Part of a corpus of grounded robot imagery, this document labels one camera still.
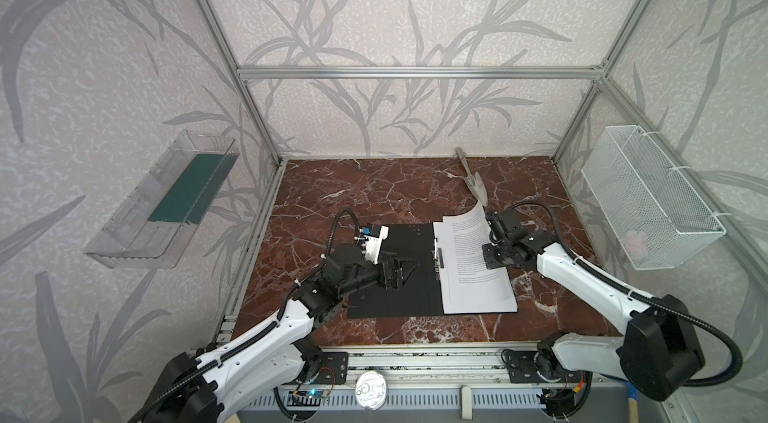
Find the round metal can lid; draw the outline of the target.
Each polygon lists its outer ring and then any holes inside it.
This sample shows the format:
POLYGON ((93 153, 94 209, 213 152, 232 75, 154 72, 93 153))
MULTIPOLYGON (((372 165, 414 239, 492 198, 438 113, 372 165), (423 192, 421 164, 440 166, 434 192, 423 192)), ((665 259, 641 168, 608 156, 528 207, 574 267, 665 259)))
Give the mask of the round metal can lid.
POLYGON ((354 394, 361 407, 378 410, 386 402, 387 382, 381 373, 366 371, 357 378, 354 394))

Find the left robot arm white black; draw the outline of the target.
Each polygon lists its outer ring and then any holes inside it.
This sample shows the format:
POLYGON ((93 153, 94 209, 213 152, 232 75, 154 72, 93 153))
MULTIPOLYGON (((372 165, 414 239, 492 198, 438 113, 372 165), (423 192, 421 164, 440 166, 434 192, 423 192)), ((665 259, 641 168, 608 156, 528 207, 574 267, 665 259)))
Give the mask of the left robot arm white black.
POLYGON ((226 421, 263 392, 307 376, 320 356, 309 336, 341 311, 347 295, 370 286, 400 289, 418 266, 393 252, 368 261, 356 244, 324 254, 261 323, 196 357, 174 357, 132 421, 226 421))

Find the green circuit board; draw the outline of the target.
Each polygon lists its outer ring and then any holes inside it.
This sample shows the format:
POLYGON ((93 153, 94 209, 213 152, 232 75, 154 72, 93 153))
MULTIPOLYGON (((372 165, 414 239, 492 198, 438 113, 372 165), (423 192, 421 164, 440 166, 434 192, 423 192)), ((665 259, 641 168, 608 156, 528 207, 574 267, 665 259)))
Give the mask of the green circuit board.
POLYGON ((300 387, 288 392, 287 406, 289 408, 318 408, 325 404, 333 392, 333 388, 328 387, 300 387))

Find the clear plastic wall tray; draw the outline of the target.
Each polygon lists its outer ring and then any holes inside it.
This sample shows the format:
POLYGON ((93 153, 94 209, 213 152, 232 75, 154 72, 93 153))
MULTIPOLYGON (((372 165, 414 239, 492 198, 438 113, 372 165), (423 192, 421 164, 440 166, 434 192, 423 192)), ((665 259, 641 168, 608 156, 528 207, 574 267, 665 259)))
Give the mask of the clear plastic wall tray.
POLYGON ((240 151, 228 136, 181 131, 84 253, 109 269, 172 269, 240 151))

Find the metal lever clip mechanism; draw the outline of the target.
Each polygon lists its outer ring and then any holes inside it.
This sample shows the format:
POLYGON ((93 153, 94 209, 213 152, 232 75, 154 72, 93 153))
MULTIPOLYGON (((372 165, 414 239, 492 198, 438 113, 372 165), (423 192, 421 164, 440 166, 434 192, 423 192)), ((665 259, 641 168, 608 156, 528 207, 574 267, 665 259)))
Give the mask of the metal lever clip mechanism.
POLYGON ((442 247, 437 238, 434 239, 434 265, 435 271, 439 272, 444 268, 444 258, 442 253, 442 247))

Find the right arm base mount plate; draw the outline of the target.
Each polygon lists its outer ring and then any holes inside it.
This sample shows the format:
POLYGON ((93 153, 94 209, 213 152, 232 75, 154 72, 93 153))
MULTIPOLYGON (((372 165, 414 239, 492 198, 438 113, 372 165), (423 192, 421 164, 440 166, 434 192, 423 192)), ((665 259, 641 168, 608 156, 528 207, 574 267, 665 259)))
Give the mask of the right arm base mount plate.
POLYGON ((500 354, 511 383, 576 385, 582 381, 580 372, 566 370, 545 352, 504 349, 500 354))

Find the pink object in basket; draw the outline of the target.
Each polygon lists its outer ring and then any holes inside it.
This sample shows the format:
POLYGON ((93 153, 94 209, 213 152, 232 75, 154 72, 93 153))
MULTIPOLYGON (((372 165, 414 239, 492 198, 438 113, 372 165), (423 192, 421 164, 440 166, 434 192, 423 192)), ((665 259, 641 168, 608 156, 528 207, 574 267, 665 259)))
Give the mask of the pink object in basket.
POLYGON ((647 239, 647 234, 643 231, 629 230, 626 232, 622 243, 627 255, 633 262, 641 262, 648 256, 647 239))

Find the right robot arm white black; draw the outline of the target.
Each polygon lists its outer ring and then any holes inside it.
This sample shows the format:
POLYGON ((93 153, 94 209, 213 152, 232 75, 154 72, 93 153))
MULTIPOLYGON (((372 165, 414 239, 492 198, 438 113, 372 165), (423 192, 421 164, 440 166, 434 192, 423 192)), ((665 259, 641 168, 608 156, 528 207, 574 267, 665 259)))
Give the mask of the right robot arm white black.
POLYGON ((513 209, 489 212, 489 241, 482 248, 489 269, 538 273, 587 303, 617 331, 616 337, 556 332, 537 345, 538 370, 590 372, 627 381, 664 401, 705 365, 686 306, 672 296, 649 304, 649 295, 624 285, 547 231, 527 230, 513 209))

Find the metal garden trowel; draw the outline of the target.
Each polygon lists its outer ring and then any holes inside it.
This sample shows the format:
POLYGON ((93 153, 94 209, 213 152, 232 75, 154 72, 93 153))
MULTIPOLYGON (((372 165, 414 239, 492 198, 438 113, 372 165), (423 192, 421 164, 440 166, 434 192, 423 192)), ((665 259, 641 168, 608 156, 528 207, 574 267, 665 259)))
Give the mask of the metal garden trowel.
POLYGON ((483 207, 486 207, 488 205, 488 195, 487 189, 482 181, 481 176, 478 172, 472 172, 470 170, 467 156, 462 148, 456 148, 456 156, 466 173, 466 175, 463 177, 463 180, 467 185, 470 193, 478 203, 480 203, 483 207))

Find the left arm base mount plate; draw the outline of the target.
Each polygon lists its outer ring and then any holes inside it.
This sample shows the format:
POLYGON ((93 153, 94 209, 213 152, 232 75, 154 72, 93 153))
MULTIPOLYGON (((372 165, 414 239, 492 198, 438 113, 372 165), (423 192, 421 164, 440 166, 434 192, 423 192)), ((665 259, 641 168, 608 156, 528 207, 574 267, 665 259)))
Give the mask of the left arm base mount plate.
POLYGON ((348 370, 348 352, 323 352, 318 363, 311 366, 307 383, 330 386, 345 384, 348 370))

